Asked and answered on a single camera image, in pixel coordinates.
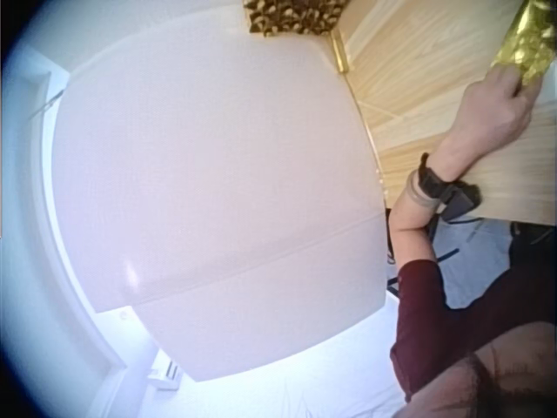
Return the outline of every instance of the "white wall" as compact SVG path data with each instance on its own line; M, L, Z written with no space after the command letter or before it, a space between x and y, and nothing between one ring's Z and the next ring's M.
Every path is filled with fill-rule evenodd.
M242 0L50 0L26 41L67 71L130 35L173 18Z
M249 34L236 5L128 37L64 94L52 180L76 276L196 380L384 302L382 191L332 61L322 37Z
M3 73L2 344L49 414L85 416L109 371L55 285L34 216L31 124L37 81Z
M149 388L139 418L386 418L404 404L389 350L398 301L316 347L177 393Z
M98 313L96 323L127 366L107 418L135 418L158 346L131 307Z

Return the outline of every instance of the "white ceiling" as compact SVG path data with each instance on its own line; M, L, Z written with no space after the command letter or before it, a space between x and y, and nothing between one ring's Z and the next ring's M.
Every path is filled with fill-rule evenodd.
M100 51L176 17L241 0L53 0L35 18L25 41L73 72Z

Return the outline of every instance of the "red sleeve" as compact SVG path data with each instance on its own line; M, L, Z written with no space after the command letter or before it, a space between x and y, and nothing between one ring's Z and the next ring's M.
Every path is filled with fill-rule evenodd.
M448 331L455 312L446 305L437 263L415 260L399 272L399 319L391 360L406 399L449 366Z
M504 272L472 305L446 305L437 263L415 260L399 272L399 319L391 360L406 400L466 353L536 321L555 323L554 276L546 266Z

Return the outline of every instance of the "wood grain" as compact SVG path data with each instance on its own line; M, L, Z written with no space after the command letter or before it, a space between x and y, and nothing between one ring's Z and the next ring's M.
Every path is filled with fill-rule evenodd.
M346 78L372 134L388 206L450 128L466 86L485 76L520 3L352 0L343 13ZM555 224L556 114L553 73L521 139L467 174L484 197L476 215Z

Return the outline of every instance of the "smartwatch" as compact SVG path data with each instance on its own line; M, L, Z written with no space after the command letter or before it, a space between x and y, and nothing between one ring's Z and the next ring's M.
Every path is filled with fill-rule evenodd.
M438 199L445 205L441 218L448 222L462 216L481 203L480 188L461 180L446 182L426 166L429 154L422 154L418 169L418 185L421 191L431 199Z

